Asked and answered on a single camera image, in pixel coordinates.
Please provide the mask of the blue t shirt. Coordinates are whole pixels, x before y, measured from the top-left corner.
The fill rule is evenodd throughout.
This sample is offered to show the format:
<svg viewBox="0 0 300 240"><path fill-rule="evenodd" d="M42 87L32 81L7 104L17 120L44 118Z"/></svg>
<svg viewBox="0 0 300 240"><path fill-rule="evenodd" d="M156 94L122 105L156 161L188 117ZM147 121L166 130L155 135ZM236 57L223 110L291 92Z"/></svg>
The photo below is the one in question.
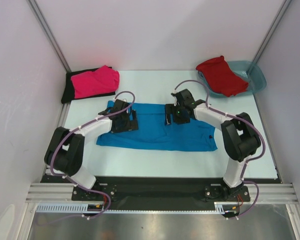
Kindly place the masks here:
<svg viewBox="0 0 300 240"><path fill-rule="evenodd" d="M153 103L134 103L138 129L100 135L96 144L139 150L181 152L213 152L217 150L215 128L191 119L189 123L165 124L165 106Z"/></svg>

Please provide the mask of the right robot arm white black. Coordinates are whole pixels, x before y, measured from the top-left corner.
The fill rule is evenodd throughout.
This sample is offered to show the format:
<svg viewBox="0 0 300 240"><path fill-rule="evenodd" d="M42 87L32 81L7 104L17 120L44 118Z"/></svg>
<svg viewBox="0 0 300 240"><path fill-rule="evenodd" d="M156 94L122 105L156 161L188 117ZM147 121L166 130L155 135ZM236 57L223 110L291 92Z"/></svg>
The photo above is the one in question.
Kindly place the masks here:
<svg viewBox="0 0 300 240"><path fill-rule="evenodd" d="M165 108L165 124L188 124L191 120L207 123L222 133L224 149L228 155L228 163L222 178L219 193L207 189L207 199L236 199L244 187L244 170L249 157L253 156L262 141L250 116L243 112L230 115L211 107L206 100L195 100L188 89L171 93L174 103Z"/></svg>

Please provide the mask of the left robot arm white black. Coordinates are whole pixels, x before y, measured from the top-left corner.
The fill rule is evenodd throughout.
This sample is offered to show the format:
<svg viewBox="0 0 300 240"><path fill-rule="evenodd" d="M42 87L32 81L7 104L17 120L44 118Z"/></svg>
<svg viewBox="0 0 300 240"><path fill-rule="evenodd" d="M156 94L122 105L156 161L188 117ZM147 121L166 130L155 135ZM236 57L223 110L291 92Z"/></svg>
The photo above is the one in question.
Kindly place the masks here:
<svg viewBox="0 0 300 240"><path fill-rule="evenodd" d="M76 128L57 127L44 156L53 174L68 177L83 187L83 194L90 200L100 196L97 178L83 166L85 145L98 137L139 129L137 111L132 104L116 99L113 106L101 111L92 120Z"/></svg>

